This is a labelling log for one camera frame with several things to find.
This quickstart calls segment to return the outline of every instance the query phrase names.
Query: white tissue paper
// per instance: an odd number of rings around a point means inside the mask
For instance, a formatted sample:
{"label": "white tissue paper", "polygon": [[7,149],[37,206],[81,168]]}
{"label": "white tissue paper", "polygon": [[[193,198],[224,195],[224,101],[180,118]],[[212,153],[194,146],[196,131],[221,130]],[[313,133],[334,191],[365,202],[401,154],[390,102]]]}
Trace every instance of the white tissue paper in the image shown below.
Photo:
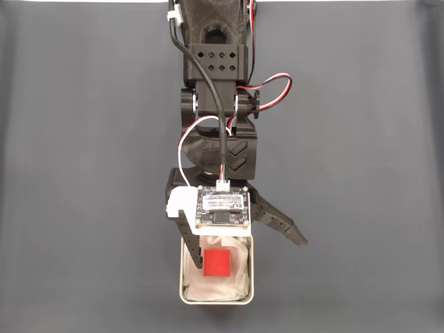
{"label": "white tissue paper", "polygon": [[189,251],[184,251],[185,298],[194,301],[230,301],[244,299],[250,289],[248,277],[248,239],[245,237],[201,236],[202,254],[205,249],[230,250],[230,276],[203,276],[203,268],[193,263]]}

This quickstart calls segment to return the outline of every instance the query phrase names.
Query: black cable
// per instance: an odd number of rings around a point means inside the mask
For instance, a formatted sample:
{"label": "black cable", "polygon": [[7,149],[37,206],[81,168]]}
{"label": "black cable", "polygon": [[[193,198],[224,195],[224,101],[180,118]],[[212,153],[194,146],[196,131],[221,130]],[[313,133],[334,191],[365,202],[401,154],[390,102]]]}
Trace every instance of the black cable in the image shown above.
{"label": "black cable", "polygon": [[[250,0],[250,10],[252,10],[253,11],[253,22],[254,22],[254,17],[255,17],[255,9],[254,9],[254,7],[255,7],[255,4],[253,4],[253,6],[251,5],[251,3],[252,3],[252,1]],[[249,85],[250,84],[250,81],[251,81],[251,77],[253,76],[253,72],[255,71],[255,62],[256,62],[256,36],[255,36],[255,32],[254,32],[254,28],[252,29],[252,31],[251,31],[251,41],[252,41],[252,50],[251,50],[251,52],[252,52],[252,62],[251,62],[251,72],[250,72],[250,76],[248,77],[248,81],[247,81],[247,84],[246,85]]]}
{"label": "black cable", "polygon": [[[169,0],[169,10],[174,10],[174,0]],[[221,154],[221,164],[227,164],[227,133],[225,132],[225,112],[223,111],[221,97],[214,86],[213,80],[208,75],[206,69],[199,62],[199,59],[182,43],[179,42],[176,33],[176,19],[169,20],[169,30],[171,33],[171,39],[173,44],[184,53],[193,63],[194,66],[199,70],[199,73],[207,83],[208,88],[213,95],[214,103],[216,104],[217,115],[219,118],[219,144],[220,144],[220,154]]]}

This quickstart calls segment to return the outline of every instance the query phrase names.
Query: gray backdrop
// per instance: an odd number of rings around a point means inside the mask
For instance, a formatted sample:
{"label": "gray backdrop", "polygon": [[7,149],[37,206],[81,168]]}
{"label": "gray backdrop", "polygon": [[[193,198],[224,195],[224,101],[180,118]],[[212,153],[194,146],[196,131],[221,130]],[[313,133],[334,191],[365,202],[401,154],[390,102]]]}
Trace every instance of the gray backdrop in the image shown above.
{"label": "gray backdrop", "polygon": [[[0,332],[442,332],[444,222],[413,2],[260,3],[262,195],[301,249],[254,225],[246,307],[178,295],[164,218],[182,58],[167,5],[10,3]],[[284,83],[261,90],[277,96]]]}

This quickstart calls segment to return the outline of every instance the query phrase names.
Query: red block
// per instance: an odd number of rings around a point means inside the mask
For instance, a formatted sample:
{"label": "red block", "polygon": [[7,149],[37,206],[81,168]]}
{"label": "red block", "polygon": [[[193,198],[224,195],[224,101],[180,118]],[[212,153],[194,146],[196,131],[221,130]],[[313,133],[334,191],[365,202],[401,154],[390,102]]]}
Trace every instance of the red block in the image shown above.
{"label": "red block", "polygon": [[230,250],[205,250],[203,276],[230,276]]}

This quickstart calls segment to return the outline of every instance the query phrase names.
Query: circuit board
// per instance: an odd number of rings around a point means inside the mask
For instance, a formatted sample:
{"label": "circuit board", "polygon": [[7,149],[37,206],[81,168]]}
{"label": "circuit board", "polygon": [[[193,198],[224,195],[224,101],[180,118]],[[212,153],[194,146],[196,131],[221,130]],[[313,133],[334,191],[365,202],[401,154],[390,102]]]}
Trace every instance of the circuit board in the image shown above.
{"label": "circuit board", "polygon": [[248,188],[231,187],[217,192],[216,187],[198,187],[196,227],[202,225],[243,226],[250,223]]}

